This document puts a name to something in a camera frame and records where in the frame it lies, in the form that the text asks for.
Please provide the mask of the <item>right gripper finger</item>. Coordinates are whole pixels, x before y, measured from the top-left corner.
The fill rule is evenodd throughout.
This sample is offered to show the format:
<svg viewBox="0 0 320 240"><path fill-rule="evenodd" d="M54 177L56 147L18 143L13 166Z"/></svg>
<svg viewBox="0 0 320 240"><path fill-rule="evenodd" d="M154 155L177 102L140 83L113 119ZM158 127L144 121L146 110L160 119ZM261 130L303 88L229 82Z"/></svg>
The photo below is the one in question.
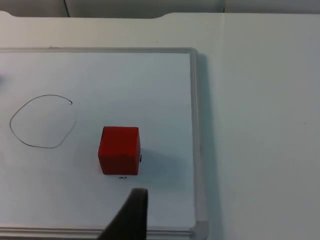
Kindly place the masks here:
<svg viewBox="0 0 320 240"><path fill-rule="evenodd" d="M145 240L147 238L147 219L148 190L134 188L98 239Z"/></svg>

